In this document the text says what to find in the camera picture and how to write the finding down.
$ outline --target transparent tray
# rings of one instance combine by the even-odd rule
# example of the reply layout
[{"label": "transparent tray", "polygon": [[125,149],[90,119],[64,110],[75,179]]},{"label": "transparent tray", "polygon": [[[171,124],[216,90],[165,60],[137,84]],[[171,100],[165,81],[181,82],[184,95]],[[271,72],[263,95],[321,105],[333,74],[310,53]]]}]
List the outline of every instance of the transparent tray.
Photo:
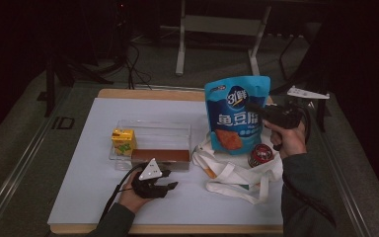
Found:
[{"label": "transparent tray", "polygon": [[[137,149],[188,150],[190,152],[189,123],[122,119],[116,128],[133,129]],[[117,170],[132,168],[131,157],[117,155],[113,146],[110,159],[115,160]]]}]

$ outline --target dark sleeve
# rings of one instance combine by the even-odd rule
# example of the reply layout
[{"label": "dark sleeve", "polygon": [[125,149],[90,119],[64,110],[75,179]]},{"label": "dark sleeve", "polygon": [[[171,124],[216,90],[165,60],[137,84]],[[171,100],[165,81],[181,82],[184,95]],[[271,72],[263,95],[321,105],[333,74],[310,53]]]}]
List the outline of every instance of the dark sleeve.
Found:
[{"label": "dark sleeve", "polygon": [[337,236],[333,214],[324,202],[313,157],[300,154],[282,160],[281,212],[284,236]]},{"label": "dark sleeve", "polygon": [[115,203],[97,228],[87,237],[122,237],[127,236],[135,214],[125,206]]}]

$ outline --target yellow package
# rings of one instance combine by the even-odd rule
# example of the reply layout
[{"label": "yellow package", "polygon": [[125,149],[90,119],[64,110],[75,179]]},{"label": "yellow package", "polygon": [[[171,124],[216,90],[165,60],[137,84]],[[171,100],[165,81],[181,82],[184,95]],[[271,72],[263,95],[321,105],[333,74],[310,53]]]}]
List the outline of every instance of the yellow package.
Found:
[{"label": "yellow package", "polygon": [[137,147],[133,129],[115,128],[112,141],[117,155],[131,156],[131,152]]}]

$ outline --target red can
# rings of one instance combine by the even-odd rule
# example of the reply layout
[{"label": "red can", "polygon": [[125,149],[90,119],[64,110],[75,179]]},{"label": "red can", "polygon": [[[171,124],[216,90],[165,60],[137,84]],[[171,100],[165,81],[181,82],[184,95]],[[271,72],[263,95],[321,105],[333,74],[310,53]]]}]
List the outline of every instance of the red can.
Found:
[{"label": "red can", "polygon": [[272,149],[266,144],[258,144],[251,152],[248,163],[251,167],[259,166],[273,159]]}]

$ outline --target dark background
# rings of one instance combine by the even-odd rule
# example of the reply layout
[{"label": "dark background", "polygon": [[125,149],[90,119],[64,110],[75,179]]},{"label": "dark background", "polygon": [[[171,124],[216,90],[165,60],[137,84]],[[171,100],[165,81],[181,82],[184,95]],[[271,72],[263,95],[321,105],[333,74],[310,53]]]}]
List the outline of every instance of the dark background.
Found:
[{"label": "dark background", "polygon": [[[133,24],[155,39],[159,25],[178,25],[178,2],[133,1]],[[34,1],[0,3],[0,122],[30,81],[44,70],[48,52],[44,49],[49,45],[87,63],[120,50],[108,37],[114,19],[111,5],[111,1],[79,0],[46,5]],[[205,4],[194,0],[189,11],[205,11],[203,7]],[[218,5],[214,14],[256,16],[255,11],[237,11],[238,7],[242,5]],[[306,20],[321,20],[322,15],[316,14],[320,8],[278,6],[268,21],[269,33],[287,36],[298,32],[305,19],[290,15],[290,8],[307,13],[302,15]],[[322,71],[330,78],[329,89],[337,95],[379,179],[379,1],[336,1],[325,19],[302,68],[310,72],[325,68]]]}]

